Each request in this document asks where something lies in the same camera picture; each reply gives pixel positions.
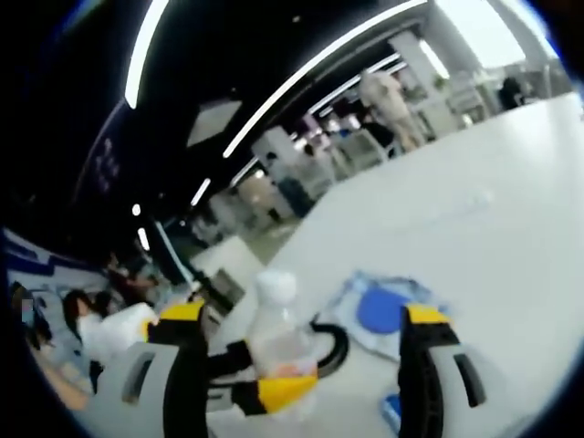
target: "man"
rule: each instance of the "man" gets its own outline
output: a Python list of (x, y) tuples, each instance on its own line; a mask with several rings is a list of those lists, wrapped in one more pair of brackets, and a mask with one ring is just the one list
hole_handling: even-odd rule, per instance
[(275, 153), (269, 152), (266, 159), (270, 178), (287, 200), (294, 214), (299, 218), (305, 217), (312, 208), (313, 202), (304, 191), (302, 184), (290, 176), (289, 169)]
[(365, 108), (375, 109), (385, 126), (393, 130), (406, 152), (423, 145), (412, 114), (402, 96), (402, 84), (393, 76), (376, 71), (361, 73), (359, 85), (361, 103)]

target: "black ceiling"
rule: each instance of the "black ceiling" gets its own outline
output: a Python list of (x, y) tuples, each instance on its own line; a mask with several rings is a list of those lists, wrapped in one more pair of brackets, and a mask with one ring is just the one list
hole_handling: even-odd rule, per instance
[[(46, 3), (33, 2), (26, 15), (31, 38), (18, 66), (22, 98), (15, 106), (19, 140), (10, 179), (14, 199), (28, 207), (25, 214), (16, 208), (20, 214), (14, 213), (10, 224), (49, 246), (73, 236), (84, 249), (89, 229), (104, 245), (133, 239), (130, 206), (136, 202), (160, 218), (184, 213), (204, 178), (213, 181), (207, 194), (228, 184), (251, 158), (253, 139), (275, 116), (294, 119), (391, 53), (389, 45), (376, 45), (317, 83), (330, 64), (318, 66), (224, 160), (227, 143), (286, 78), (380, 6), (376, 0), (170, 0), (148, 52), (137, 108), (120, 128), (124, 183), (105, 203), (86, 196), (71, 207), (91, 143), (123, 99), (131, 50), (149, 2), (86, 2), (94, 7), (77, 21), (70, 19), (75, 2), (54, 2), (52, 15), (36, 12), (35, 7), (45, 11)], [(383, 8), (391, 3), (400, 1), (385, 0)], [(58, 24), (66, 15), (74, 24), (69, 29)], [(328, 62), (347, 55), (340, 52)], [(225, 131), (185, 148), (199, 104), (225, 98), (243, 102)], [(99, 231), (104, 224), (112, 225), (107, 233)]]

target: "water bottle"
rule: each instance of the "water bottle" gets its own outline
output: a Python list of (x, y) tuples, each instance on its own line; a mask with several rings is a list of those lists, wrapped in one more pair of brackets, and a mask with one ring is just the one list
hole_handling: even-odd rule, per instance
[[(292, 305), (297, 298), (296, 278), (266, 270), (255, 282), (258, 309), (247, 333), (247, 342), (260, 378), (298, 377), (317, 374), (318, 363), (306, 328), (301, 328)], [(274, 416), (303, 422), (314, 409), (314, 393), (292, 403)]]

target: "white wall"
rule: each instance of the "white wall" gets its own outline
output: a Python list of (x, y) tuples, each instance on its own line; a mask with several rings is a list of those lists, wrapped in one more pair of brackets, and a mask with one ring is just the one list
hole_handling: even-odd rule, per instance
[(509, 28), (517, 43), (526, 54), (527, 64), (533, 68), (542, 68), (548, 62), (548, 55), (533, 32), (526, 24), (500, 0), (487, 0)]

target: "desk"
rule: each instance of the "desk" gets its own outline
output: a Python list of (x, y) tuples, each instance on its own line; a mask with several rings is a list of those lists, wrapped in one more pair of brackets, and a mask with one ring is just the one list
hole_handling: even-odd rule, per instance
[[(501, 369), (527, 412), (538, 412), (584, 339), (583, 260), (584, 123), (568, 95), (338, 184), (271, 266), (298, 276), (304, 320), (356, 268), (413, 276), (452, 303), (461, 341)], [(241, 338), (255, 305), (246, 294), (221, 336)], [(391, 437), (378, 403), (396, 371), (351, 345), (345, 365), (319, 384), (304, 436)], [(270, 419), (239, 427), (239, 436), (283, 436)]]

